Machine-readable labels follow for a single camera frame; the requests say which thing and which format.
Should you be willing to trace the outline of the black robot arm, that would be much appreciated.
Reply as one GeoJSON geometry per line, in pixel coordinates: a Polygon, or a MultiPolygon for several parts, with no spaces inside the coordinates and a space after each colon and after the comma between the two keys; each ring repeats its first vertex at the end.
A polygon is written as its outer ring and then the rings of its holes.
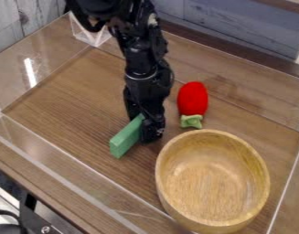
{"type": "Polygon", "coordinates": [[[165,127],[164,99],[173,85],[173,71],[164,59],[168,52],[151,0],[64,0],[84,29],[92,33],[108,29],[123,57],[123,99],[131,118],[143,115],[140,141],[161,138],[165,127]]]}

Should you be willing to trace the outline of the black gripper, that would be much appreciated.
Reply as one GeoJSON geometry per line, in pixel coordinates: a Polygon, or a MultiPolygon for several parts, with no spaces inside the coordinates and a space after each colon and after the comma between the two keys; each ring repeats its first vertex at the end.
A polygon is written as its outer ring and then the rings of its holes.
{"type": "Polygon", "coordinates": [[[123,90],[124,106],[129,120],[139,113],[145,118],[140,123],[140,142],[151,143],[164,133],[164,99],[173,85],[173,72],[159,68],[148,76],[125,74],[123,90]]]}

